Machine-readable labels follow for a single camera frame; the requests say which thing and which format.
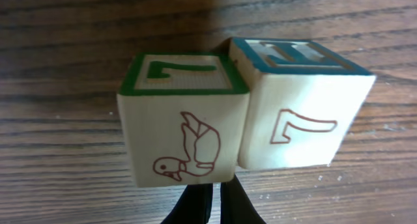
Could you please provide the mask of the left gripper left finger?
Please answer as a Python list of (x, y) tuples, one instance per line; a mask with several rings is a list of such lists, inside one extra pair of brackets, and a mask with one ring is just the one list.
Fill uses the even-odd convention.
[(207, 224), (212, 194), (213, 184), (188, 185), (161, 224)]

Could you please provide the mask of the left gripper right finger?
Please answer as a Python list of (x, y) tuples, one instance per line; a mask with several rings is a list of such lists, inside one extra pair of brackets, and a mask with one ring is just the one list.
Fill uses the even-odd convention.
[(222, 182), (221, 224), (266, 224), (257, 213), (237, 176), (229, 182)]

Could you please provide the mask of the green letter L block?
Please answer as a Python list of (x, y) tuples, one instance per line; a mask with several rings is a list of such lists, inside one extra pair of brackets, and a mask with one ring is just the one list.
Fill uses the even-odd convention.
[(249, 97), (226, 55), (136, 55), (117, 95), (136, 186), (230, 181)]

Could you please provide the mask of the small wooden picture block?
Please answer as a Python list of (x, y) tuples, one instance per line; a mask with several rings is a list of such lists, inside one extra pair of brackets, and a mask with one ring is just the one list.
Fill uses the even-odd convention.
[(238, 163), (248, 170), (328, 165), (375, 74), (309, 40), (231, 39), (250, 88)]

